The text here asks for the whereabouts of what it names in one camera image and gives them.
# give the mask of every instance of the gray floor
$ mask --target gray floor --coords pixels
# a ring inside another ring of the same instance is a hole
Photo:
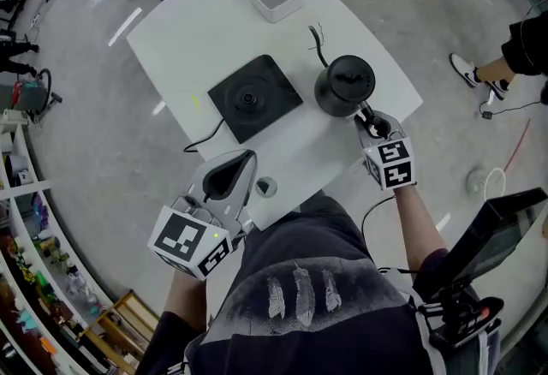
[[[414,144],[418,188],[434,221],[450,214],[441,230],[450,246],[481,206],[479,197],[466,194],[466,174],[477,166],[488,171],[504,167],[528,118],[528,133],[507,172],[507,193],[548,189],[546,109],[536,105],[493,121],[478,118],[487,89],[469,89],[448,63],[452,51],[476,63],[498,57],[500,44],[509,36],[508,25],[525,15],[527,0],[342,1],[375,33],[424,99],[403,125]],[[40,9],[38,43],[43,50],[28,60],[51,69],[55,91],[64,101],[31,133],[70,234],[111,291],[121,295],[134,289],[161,312],[171,270],[148,251],[146,242],[160,206],[173,201],[200,157],[183,155],[188,138],[168,109],[152,114],[161,99],[129,49],[125,33],[107,45],[136,8],[143,12],[132,27],[158,3],[29,0],[18,32],[36,36],[29,21]],[[541,78],[518,77],[507,99],[493,109],[537,100],[543,84]],[[325,191],[357,223],[387,195],[359,167]],[[393,204],[368,218],[366,236],[378,265],[405,265]],[[480,293],[510,288],[505,295],[510,299],[510,321],[504,332],[544,280],[546,245],[539,241],[539,228],[527,237],[520,255],[507,265],[509,271],[480,283]],[[208,286],[213,312],[237,270],[237,260],[235,255]]]

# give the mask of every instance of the white sneaker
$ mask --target white sneaker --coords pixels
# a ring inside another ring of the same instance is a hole
[[[474,64],[466,62],[462,57],[459,57],[454,52],[449,55],[449,61],[453,69],[466,81],[473,89],[479,84],[474,78]]]
[[[508,93],[508,87],[503,89],[500,81],[487,81],[489,87],[495,92],[495,96],[501,101],[506,97]]]

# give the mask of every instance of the person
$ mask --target person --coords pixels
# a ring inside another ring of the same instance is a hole
[[[435,268],[448,251],[417,190],[395,196],[409,269]],[[205,331],[206,284],[176,271],[137,373],[183,373],[183,352],[193,374],[432,373],[414,311],[377,270],[350,216],[322,194],[248,234]]]
[[[516,74],[541,75],[548,73],[548,12],[509,26],[510,40],[502,46],[503,56],[476,68],[456,53],[450,54],[453,69],[475,88],[486,83],[501,101],[508,93]]]
[[[25,63],[17,63],[9,60],[24,52],[39,52],[40,47],[30,42],[14,42],[9,40],[0,41],[0,72],[11,72],[12,74],[30,74],[35,77],[38,71]]]

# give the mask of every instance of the white table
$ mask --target white table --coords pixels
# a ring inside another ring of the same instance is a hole
[[[207,91],[262,54],[274,58],[304,103],[243,145],[224,124],[198,148],[204,159],[240,147],[257,152],[261,176],[274,178],[277,193],[260,198],[253,188],[247,211],[260,228],[343,173],[360,157],[351,121],[325,114],[313,89],[323,66],[308,25],[321,23],[325,59],[353,54],[377,77],[369,103],[402,122],[422,103],[413,85],[371,32],[339,0],[307,5],[270,24],[249,0],[165,0],[129,35],[143,69],[192,141],[207,136],[222,119]]]

